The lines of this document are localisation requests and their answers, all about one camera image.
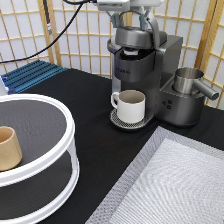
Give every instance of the black surface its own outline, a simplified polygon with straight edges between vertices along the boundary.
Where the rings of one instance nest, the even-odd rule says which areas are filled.
[[[192,128],[153,121],[144,129],[126,133],[109,120],[111,80],[78,70],[67,70],[25,91],[53,97],[71,111],[76,124],[80,179],[68,201],[41,223],[87,221],[126,167],[158,126],[207,145],[224,149],[224,111],[204,107]]]
[[[66,130],[64,114],[55,106],[37,100],[0,103],[0,126],[16,131],[22,150],[19,166],[28,164],[50,151]]]
[[[53,165],[37,175],[1,187],[0,220],[25,216],[49,204],[67,186],[71,173],[71,157],[66,152]]]

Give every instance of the white mug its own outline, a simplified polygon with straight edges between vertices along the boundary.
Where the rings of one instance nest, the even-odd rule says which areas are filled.
[[[139,91],[114,92],[111,95],[111,104],[117,109],[118,118],[125,123],[137,123],[145,116],[145,95]]]

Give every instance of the black tabletop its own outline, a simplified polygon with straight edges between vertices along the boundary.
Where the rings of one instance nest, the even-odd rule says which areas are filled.
[[[113,109],[109,79],[70,69],[25,93],[61,101],[71,111],[76,125],[78,184],[66,203],[41,223],[85,223],[158,126],[224,150],[221,110],[205,106],[201,121],[191,128],[177,128],[154,120],[138,132],[127,133],[115,128],[109,120]]]

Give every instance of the drip tray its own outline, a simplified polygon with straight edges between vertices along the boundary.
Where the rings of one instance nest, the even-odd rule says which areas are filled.
[[[128,124],[121,121],[117,116],[117,110],[114,109],[110,113],[110,120],[111,122],[118,128],[125,130],[125,131],[137,131],[141,128],[144,128],[153,118],[153,115],[150,113],[146,113],[143,120],[139,121],[135,124]]]

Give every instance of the wire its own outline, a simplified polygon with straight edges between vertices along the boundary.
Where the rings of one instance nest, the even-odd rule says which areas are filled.
[[[90,2],[89,0],[86,0],[86,1],[80,1],[80,2],[69,2],[67,0],[63,0],[64,2],[66,2],[67,4],[70,4],[70,5],[79,5],[79,4],[84,4],[84,3],[88,3]]]
[[[42,52],[44,52],[44,51],[46,51],[48,48],[50,48],[61,36],[62,36],[62,34],[68,29],[68,27],[71,25],[71,23],[73,22],[73,20],[75,19],[75,17],[77,16],[77,14],[78,14],[78,12],[79,12],[79,10],[82,8],[82,6],[83,6],[83,2],[80,2],[79,4],[79,7],[78,7],[78,9],[76,10],[76,12],[75,12],[75,14],[73,15],[73,17],[71,18],[71,20],[69,21],[69,23],[67,24],[67,26],[62,30],[62,32],[57,36],[57,38],[55,38],[55,40],[49,45],[49,46],[47,46],[46,48],[44,48],[43,50],[41,50],[41,51],[39,51],[39,52],[37,52],[36,54],[33,54],[33,55],[31,55],[31,56],[29,56],[29,57],[27,57],[27,58],[20,58],[20,59],[15,59],[15,60],[10,60],[10,61],[2,61],[2,62],[0,62],[0,64],[4,64],[4,63],[9,63],[9,62],[16,62],[16,61],[23,61],[23,60],[27,60],[27,59],[30,59],[30,58],[33,58],[33,57],[35,57],[35,56],[37,56],[38,54],[40,54],[40,53],[42,53]]]

